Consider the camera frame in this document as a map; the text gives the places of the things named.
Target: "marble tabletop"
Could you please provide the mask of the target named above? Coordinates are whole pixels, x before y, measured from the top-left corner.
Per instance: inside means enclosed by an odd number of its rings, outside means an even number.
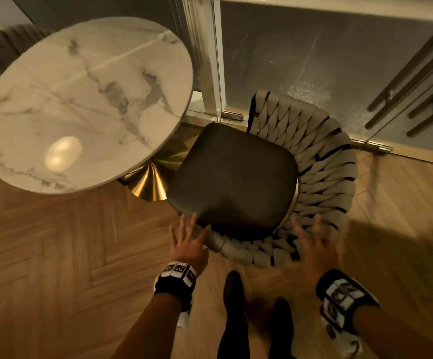
[[[0,178],[68,193],[151,157],[188,107],[193,68],[161,25],[108,17],[40,41],[0,77]]]

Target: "black shoe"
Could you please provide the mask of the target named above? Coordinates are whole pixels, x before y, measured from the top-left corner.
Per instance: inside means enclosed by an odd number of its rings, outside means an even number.
[[[228,317],[245,315],[245,290],[238,271],[231,271],[226,276],[225,289],[223,291],[223,303]]]
[[[270,334],[272,345],[269,357],[291,358],[291,342],[294,336],[293,318],[290,304],[283,297],[276,299],[270,313]]]

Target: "black wristband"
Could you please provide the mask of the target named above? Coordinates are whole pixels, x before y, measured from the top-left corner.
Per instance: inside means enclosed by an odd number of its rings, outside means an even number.
[[[191,294],[195,289],[196,271],[187,263],[171,262],[158,277],[154,295],[169,293],[181,301],[181,312],[191,307]]]
[[[316,295],[323,302],[321,315],[339,332],[357,335],[353,315],[363,305],[378,306],[375,297],[356,280],[338,269],[326,272],[316,285]]]

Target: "black pants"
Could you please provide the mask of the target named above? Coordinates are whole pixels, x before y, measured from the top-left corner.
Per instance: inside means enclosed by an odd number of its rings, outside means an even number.
[[[242,314],[226,322],[225,332],[220,341],[217,359],[249,359],[248,321]],[[272,343],[268,359],[296,359],[286,348]]]

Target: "beige woven strap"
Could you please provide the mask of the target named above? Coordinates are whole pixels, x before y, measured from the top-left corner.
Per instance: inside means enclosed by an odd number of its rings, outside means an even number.
[[[283,146],[298,167],[298,198],[291,217],[312,232],[315,214],[332,230],[344,230],[346,212],[356,191],[356,155],[339,122],[321,108],[290,96],[259,90],[249,133]],[[299,259],[296,232],[288,219],[276,232],[278,239],[240,242],[212,232],[207,246],[240,263],[283,267]]]

